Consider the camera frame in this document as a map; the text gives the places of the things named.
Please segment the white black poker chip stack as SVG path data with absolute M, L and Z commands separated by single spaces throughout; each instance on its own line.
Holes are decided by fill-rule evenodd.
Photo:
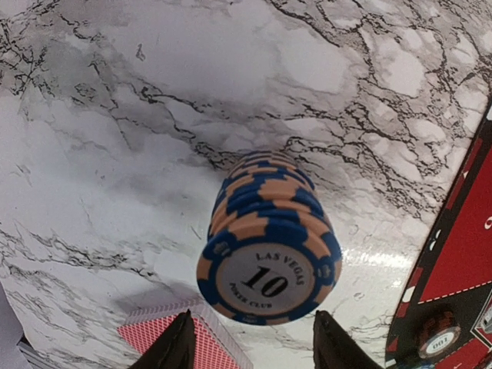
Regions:
M 224 179 L 197 265 L 204 299 L 253 325 L 295 321 L 334 289 L 341 247 L 312 180 L 279 151 L 247 153 Z

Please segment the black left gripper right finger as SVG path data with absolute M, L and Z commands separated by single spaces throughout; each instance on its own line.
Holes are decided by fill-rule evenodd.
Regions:
M 313 332 L 316 369 L 379 369 L 328 311 L 316 311 Z

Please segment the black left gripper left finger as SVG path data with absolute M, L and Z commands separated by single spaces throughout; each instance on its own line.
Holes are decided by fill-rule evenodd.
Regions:
M 180 313 L 132 369 L 193 369 L 196 334 L 191 312 Z

